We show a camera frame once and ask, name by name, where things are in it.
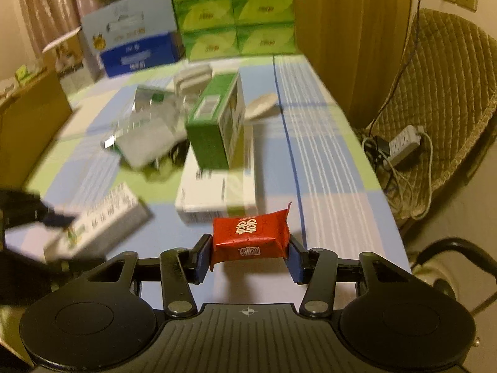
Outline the pink shiny curtain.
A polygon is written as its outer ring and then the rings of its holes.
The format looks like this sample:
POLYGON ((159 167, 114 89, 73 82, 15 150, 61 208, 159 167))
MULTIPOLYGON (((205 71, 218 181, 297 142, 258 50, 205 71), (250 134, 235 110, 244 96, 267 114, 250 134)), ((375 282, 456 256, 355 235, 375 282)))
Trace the pink shiny curtain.
POLYGON ((83 16, 115 2, 100 0, 19 0, 34 53, 81 25, 83 16))

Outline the brown cardboard box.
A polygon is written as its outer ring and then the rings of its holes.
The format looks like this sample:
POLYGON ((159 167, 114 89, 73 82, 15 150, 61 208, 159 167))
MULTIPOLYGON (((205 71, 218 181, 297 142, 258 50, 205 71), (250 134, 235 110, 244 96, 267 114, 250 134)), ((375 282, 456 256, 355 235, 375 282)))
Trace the brown cardboard box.
POLYGON ((19 189, 72 108, 54 71, 40 77, 1 103, 1 186, 19 189))

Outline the silver green foil pouch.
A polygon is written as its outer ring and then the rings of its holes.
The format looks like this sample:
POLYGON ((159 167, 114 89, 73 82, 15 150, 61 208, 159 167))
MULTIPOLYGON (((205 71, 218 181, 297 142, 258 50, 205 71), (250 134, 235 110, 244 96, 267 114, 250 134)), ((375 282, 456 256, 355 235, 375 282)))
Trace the silver green foil pouch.
POLYGON ((130 114, 117 121, 100 145, 105 150, 118 152, 131 168, 140 170, 186 140, 187 109, 178 95, 140 85, 136 88, 130 114))

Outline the dark blue milk carton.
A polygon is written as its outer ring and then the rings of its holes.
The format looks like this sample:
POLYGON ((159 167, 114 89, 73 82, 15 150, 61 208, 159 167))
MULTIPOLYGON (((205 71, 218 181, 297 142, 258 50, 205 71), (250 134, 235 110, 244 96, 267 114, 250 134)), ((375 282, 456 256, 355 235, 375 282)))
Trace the dark blue milk carton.
POLYGON ((178 32, 154 35, 99 54, 108 77, 176 63, 184 54, 178 32))

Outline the green tissue pack stack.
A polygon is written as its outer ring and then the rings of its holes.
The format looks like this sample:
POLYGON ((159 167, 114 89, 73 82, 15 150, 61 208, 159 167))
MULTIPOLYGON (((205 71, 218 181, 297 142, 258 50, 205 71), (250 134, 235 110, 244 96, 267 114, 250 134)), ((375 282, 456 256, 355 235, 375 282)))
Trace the green tissue pack stack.
POLYGON ((294 0, 173 0, 189 61, 294 54, 294 0))

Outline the white plastic spoon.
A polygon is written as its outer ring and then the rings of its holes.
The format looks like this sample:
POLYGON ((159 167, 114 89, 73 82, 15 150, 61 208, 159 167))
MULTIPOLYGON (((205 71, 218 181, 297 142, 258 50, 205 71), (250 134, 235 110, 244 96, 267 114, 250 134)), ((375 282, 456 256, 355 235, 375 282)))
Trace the white plastic spoon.
POLYGON ((246 106, 244 120, 249 122, 268 116, 277 107, 278 95, 276 93, 260 95, 246 106))

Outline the white green mecobalamin tablet box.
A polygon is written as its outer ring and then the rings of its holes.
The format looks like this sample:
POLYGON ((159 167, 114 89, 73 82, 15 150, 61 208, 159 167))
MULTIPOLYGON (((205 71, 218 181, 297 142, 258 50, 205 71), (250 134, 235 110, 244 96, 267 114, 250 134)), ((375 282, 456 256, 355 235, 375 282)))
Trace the white green mecobalamin tablet box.
POLYGON ((258 213, 253 149, 253 127, 245 126, 234 152, 232 169, 202 169, 193 150, 188 150, 175 200, 175 209, 184 223, 258 213))

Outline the white power strip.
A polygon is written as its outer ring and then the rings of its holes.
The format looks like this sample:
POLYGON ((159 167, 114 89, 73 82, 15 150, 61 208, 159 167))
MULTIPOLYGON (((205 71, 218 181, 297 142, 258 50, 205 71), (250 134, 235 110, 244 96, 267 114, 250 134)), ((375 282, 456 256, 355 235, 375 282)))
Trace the white power strip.
POLYGON ((390 156, 388 161, 394 167, 399 165, 415 149, 420 146, 422 126, 408 125, 389 142, 390 156))

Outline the red snack packet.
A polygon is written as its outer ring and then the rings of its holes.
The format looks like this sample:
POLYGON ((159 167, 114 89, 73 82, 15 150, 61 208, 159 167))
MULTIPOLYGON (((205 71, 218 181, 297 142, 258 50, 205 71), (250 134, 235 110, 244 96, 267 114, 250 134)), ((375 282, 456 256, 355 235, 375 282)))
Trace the red snack packet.
POLYGON ((291 203, 283 210, 245 217, 218 217, 212 227, 214 265, 246 259, 288 257, 290 230, 287 224, 291 203))

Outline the light blue carton box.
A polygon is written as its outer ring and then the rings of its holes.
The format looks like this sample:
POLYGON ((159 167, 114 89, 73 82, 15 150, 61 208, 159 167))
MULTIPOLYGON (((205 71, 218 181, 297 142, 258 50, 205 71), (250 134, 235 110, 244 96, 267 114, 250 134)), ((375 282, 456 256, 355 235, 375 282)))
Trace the light blue carton box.
POLYGON ((177 31, 172 0, 119 0, 82 18, 94 52, 177 31))

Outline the green medicine box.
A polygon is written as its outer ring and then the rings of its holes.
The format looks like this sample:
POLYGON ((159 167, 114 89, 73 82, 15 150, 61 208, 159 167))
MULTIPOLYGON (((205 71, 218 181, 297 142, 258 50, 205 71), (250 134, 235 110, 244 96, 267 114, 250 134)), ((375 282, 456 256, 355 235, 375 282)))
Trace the green medicine box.
POLYGON ((224 170, 232 166, 244 113, 239 73, 214 75, 185 122, 187 139, 200 168, 224 170))

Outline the white green long box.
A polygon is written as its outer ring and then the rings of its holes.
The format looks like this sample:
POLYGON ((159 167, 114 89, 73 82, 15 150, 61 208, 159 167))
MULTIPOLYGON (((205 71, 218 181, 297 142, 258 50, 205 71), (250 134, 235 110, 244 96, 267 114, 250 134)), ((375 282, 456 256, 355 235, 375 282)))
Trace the white green long box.
POLYGON ((44 247, 45 260, 52 262, 104 256, 151 216, 129 186, 121 183, 48 241, 44 247))

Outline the plaid tablecloth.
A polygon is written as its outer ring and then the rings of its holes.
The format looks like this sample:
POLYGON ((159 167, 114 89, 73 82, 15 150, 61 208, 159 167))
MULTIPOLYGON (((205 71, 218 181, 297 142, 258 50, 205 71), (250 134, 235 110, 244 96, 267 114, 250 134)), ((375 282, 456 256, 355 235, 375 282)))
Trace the plaid tablecloth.
POLYGON ((230 171, 178 167, 136 171, 105 149, 133 108, 140 86, 168 88, 185 62, 103 79, 75 94, 72 119, 49 146, 27 187, 60 213, 77 214, 126 184, 152 215, 120 245, 142 258, 173 247, 192 247, 212 229, 204 214, 187 216, 177 199, 188 194, 226 200, 229 216, 288 210, 291 233, 306 247, 323 247, 345 259, 372 251, 406 268, 398 228, 361 145, 333 97, 302 56, 215 61, 216 72, 235 72, 244 100, 276 94, 273 115, 252 125, 230 171))

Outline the white photo printed box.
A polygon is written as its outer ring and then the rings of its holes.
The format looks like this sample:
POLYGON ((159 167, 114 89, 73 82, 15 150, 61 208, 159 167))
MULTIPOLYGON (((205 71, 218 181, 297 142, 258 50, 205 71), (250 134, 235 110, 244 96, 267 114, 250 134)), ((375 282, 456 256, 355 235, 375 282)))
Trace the white photo printed box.
POLYGON ((81 28, 53 40, 42 51, 45 65, 57 73, 66 95, 94 84, 101 70, 81 28))

